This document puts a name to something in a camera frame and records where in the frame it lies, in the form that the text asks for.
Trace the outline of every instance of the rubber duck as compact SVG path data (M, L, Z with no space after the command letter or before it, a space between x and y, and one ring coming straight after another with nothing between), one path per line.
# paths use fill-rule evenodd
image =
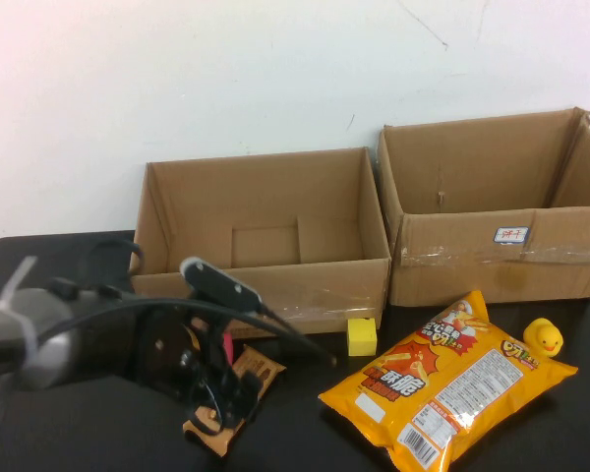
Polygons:
M546 318L538 318L522 333L524 342L547 357L555 357L563 346L560 330Z

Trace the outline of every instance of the cardboard box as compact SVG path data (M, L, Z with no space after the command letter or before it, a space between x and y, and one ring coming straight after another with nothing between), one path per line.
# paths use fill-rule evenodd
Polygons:
M380 324L390 255L365 148L150 163L135 242L137 293L188 296L179 264L198 256L305 332Z
M389 302L590 297L590 128L579 108L384 127Z

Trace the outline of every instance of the orange snack bag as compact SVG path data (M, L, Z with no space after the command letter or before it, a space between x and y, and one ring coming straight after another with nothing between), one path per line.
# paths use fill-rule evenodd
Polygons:
M489 322L469 293L320 395L402 472L448 469L480 437L577 369Z

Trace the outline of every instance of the yellow cube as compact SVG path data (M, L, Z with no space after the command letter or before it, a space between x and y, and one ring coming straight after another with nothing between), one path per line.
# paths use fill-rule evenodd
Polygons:
M375 356L378 338L373 318L355 318L347 321L347 354L350 357Z

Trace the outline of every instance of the table surface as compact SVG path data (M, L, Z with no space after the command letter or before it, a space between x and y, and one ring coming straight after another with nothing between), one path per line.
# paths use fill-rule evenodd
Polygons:
M53 276L74 278L85 249L110 235L131 239L133 233L1 239L0 289L27 255L39 259L24 286L41 286ZM109 250L97 258L92 276L123 273L128 260L126 252ZM440 310L388 308L379 352ZM560 360L580 370L494 428L450 470L590 470L590 301L495 305L489 311L496 325L518 338L532 320L551 319L565 339ZM263 400L256 421L239 432L225 459L184 439L181 405L112 377L15 393L0 435L0 471L395 470L382 449L368 444L317 399L372 358L348 358L343 333L314 338L339 354L336 368L287 352L275 340L256 341L287 370Z

